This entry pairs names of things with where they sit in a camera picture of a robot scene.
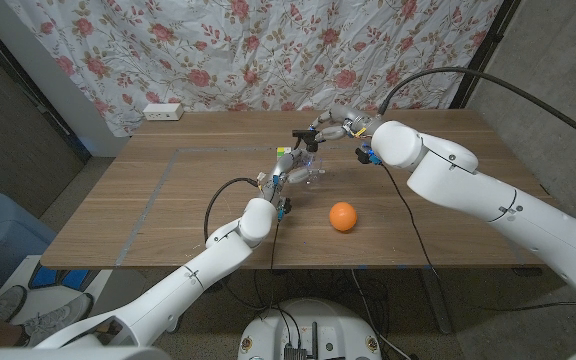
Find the black cable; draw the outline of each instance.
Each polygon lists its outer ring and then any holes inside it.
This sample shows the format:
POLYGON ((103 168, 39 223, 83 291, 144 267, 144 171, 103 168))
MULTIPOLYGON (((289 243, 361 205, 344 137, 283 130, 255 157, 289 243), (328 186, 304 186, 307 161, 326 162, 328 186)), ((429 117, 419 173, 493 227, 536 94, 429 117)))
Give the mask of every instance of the black cable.
POLYGON ((436 69, 429 69, 429 70, 424 70, 424 71, 420 71, 414 75, 411 75, 409 77, 407 77, 406 79, 402 80, 399 84, 397 84, 391 91, 390 93, 388 93, 388 96, 386 96, 386 99, 384 99, 384 101, 381 103, 381 106, 379 106, 379 111, 378 113, 380 115, 383 115, 386 110, 388 109, 388 105, 390 104, 390 100, 392 99, 392 97, 395 95, 395 93, 397 91, 399 91, 402 87, 404 87, 406 84, 410 83, 411 81, 418 79, 422 76, 426 76, 426 75, 430 75, 430 74, 435 74, 435 73, 463 73, 463 74, 468 74, 474 77, 478 77, 478 78, 483 78, 486 79, 488 81, 491 81, 499 86, 505 87, 506 89, 514 92, 515 94, 523 97, 524 99, 532 102, 533 104, 539 106, 540 108, 546 110, 547 112, 549 112, 550 114, 552 114, 553 116, 555 116, 556 118, 558 118, 559 120, 563 121, 564 123, 566 123, 568 126, 572 127, 573 129, 576 130, 576 121, 574 121, 573 119, 571 119, 570 117, 566 116, 564 113, 562 113, 561 111, 555 109, 554 107, 546 104, 545 102, 543 102, 542 100, 538 99, 536 96, 531 95, 529 93, 527 93, 524 90, 521 90, 520 88, 507 83, 501 79, 499 79, 498 77, 495 77, 493 75, 490 74, 486 74, 484 72, 481 71, 477 71, 477 70, 472 70, 472 69, 466 69, 466 68, 461 68, 461 67, 441 67, 441 68, 436 68, 436 69))
POLYGON ((238 303, 240 303, 241 305, 243 305, 244 307, 250 309, 250 310, 254 310, 254 311, 261 311, 261 310, 265 310, 266 306, 255 306, 250 304, 249 302, 241 299, 239 296, 237 296, 234 291, 232 291, 229 287, 228 284, 225 281, 222 281, 221 284, 223 285, 223 287, 226 288, 226 290, 228 290, 228 292, 230 293, 230 295, 232 295, 233 298, 235 298, 235 300, 237 300, 238 303))
MULTIPOLYGON (((399 194, 399 197, 401 198, 401 200, 403 201, 404 205, 406 205, 406 208, 408 209, 408 212, 410 213, 410 219, 412 221, 412 226, 415 228, 415 231, 417 232, 417 238, 419 239, 419 243, 421 244, 421 249, 424 252, 424 256, 426 257, 426 261, 428 262, 428 265, 430 266, 430 269, 432 270, 432 272, 435 274, 435 277, 437 277, 437 281, 439 281, 441 283, 441 278, 439 277, 439 274, 437 274, 437 270, 435 270, 434 265, 432 264, 432 262, 430 261, 430 258, 428 257, 428 253, 426 252, 426 247, 424 246, 424 242, 421 239, 421 236, 419 235, 419 231, 417 230, 417 226, 415 225, 415 219, 412 215, 412 211, 410 210, 410 206, 408 206, 408 203, 406 202, 406 200, 404 199, 404 197, 401 195, 401 192, 399 191, 399 187, 397 186, 397 183, 395 182, 395 179, 392 177, 392 175, 390 174, 390 171, 388 171, 388 168, 385 167, 383 164, 381 164, 381 166, 386 170, 386 172, 388 173, 388 176, 390 177, 390 180, 392 181, 392 184, 395 185, 395 189, 397 190, 397 194, 399 194)), ((544 304, 539 304, 539 305, 532 305, 532 306, 523 306, 523 307, 517 307, 517 308, 506 308, 506 309, 500 309, 500 308, 489 308, 489 307, 485 307, 485 306, 479 306, 479 305, 473 305, 468 303, 467 301, 465 301, 464 299, 460 299, 463 303, 465 303, 466 305, 470 306, 470 307, 474 307, 476 309, 480 309, 480 310, 486 310, 486 311, 498 311, 498 312, 512 312, 512 311, 525 311, 525 310, 535 310, 535 309, 545 309, 545 308, 549 308, 549 307, 553 307, 553 306, 576 306, 576 301, 559 301, 559 302, 552 302, 552 303, 544 303, 544 304)))
POLYGON ((286 321, 286 317, 281 309, 279 309, 279 314, 284 319, 284 324, 286 324, 286 329, 288 330, 288 343, 292 346, 292 338, 290 337, 290 326, 288 326, 288 321, 286 321))
POLYGON ((275 264, 275 245, 277 245, 277 233, 279 232, 279 223, 277 221, 277 227, 275 227, 275 239, 272 241, 272 253, 270 254, 270 272, 272 273, 272 267, 275 264))
MULTIPOLYGON (((277 233, 279 232, 279 223, 281 221, 277 221, 277 227, 275 227, 275 238, 272 241, 272 252, 270 253, 270 275, 272 276, 272 267, 275 263, 275 245, 277 245, 277 233)), ((272 303, 275 301, 275 278, 274 276, 270 280, 270 303, 268 304, 268 310, 272 307, 272 303)))
POLYGON ((501 312, 511 312, 511 311, 525 311, 525 310, 535 310, 535 309, 544 309, 554 306, 576 306, 576 301, 558 301, 552 303, 545 303, 539 305, 532 305, 532 306, 523 306, 518 308, 509 308, 509 309, 496 309, 496 308, 488 308, 483 306, 477 306, 478 309, 487 310, 487 311, 501 311, 501 312))
POLYGON ((264 303, 264 299, 261 297, 261 293, 259 292, 259 286, 257 285, 257 269, 254 270, 252 275, 252 282, 255 285, 255 292, 257 293, 257 299, 261 304, 264 303))
POLYGON ((419 239, 419 245, 421 245, 421 250, 424 252, 424 256, 426 257, 426 261, 428 262, 428 265, 432 269, 432 272, 434 272, 437 279, 439 279, 439 274, 437 274, 437 270, 435 270, 435 267, 432 265, 432 262, 430 261, 430 257, 428 256, 428 252, 426 251, 426 246, 424 246, 424 242, 423 242, 423 240, 421 240, 421 235, 419 234, 419 229, 417 229, 417 224, 415 224, 415 217, 412 214, 412 210, 410 209, 408 202, 406 201, 406 199, 404 199, 404 196, 401 194, 401 191, 399 191, 399 186, 397 186, 397 182, 395 182, 395 179, 392 177, 392 174, 390 174, 390 170, 388 170, 388 168, 383 163, 381 164, 381 167, 383 167, 384 170, 386 170, 386 173, 388 173, 388 177, 390 178, 390 181, 392 181, 392 184, 395 186, 395 190, 397 190, 397 195, 399 195, 399 198, 401 199, 401 201, 406 206, 406 209, 408 209, 408 214, 410 214, 410 222, 412 223, 412 227, 415 229, 415 233, 417 234, 417 239, 419 239))
POLYGON ((301 332, 299 331, 299 325, 297 324, 297 321, 295 320, 295 318, 292 315, 290 315, 290 313, 288 311, 285 311, 282 308, 280 308, 279 304, 277 304, 276 306, 274 306, 272 308, 279 310, 280 312, 288 315, 290 320, 292 320, 292 322, 295 324, 295 328, 297 329, 297 349, 301 349, 301 332))
POLYGON ((224 191, 228 186, 240 181, 245 181, 250 185, 257 187, 257 181, 251 178, 234 178, 223 184, 219 190, 217 190, 212 199, 210 199, 210 203, 208 203, 208 208, 206 209, 206 216, 204 217, 204 241, 208 241, 208 219, 210 218, 210 210, 212 210, 212 205, 215 203, 217 197, 219 197, 219 194, 221 194, 222 191, 224 191))

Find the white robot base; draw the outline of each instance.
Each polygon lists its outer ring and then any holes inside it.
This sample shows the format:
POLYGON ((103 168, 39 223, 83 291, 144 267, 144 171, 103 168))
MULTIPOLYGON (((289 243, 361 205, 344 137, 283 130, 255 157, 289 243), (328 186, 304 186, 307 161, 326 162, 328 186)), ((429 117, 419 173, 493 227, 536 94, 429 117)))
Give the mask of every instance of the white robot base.
POLYGON ((317 298, 287 300, 279 308, 283 312, 268 310, 246 327, 237 359, 381 359, 375 332, 349 309, 317 298))

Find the gray wall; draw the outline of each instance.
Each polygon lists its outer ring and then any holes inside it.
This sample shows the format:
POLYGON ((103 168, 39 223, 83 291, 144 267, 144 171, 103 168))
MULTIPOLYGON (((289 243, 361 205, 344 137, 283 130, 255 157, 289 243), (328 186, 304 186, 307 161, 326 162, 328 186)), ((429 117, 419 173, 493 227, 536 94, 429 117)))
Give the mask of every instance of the gray wall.
POLYGON ((0 38, 93 156, 117 156, 128 138, 117 138, 93 104, 21 20, 0 0, 0 38))
MULTIPOLYGON (((576 1, 522 1, 486 72, 576 120, 576 1)), ((576 217, 576 131, 485 81, 467 107, 483 115, 562 210, 576 217)))

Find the white wall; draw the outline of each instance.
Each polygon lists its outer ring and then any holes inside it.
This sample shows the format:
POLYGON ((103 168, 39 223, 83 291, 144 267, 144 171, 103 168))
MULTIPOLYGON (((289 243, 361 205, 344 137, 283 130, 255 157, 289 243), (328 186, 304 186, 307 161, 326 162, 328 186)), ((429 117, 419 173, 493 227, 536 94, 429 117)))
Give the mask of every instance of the white wall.
POLYGON ((50 53, 0 0, 0 38, 93 156, 117 156, 128 138, 115 137, 93 104, 50 53))

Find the table leg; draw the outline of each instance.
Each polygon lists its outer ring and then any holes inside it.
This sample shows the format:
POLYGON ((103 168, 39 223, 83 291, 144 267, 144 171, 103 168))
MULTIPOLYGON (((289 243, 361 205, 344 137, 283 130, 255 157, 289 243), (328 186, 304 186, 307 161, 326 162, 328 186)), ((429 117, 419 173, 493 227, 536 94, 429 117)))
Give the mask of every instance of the table leg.
POLYGON ((439 280, 437 280, 435 273, 431 269, 422 269, 420 272, 424 288, 426 289, 426 295, 430 301, 430 308, 432 309, 433 315, 435 315, 435 320, 437 321, 437 327, 443 334, 451 334, 453 332, 452 323, 448 316, 446 300, 441 291, 439 280))

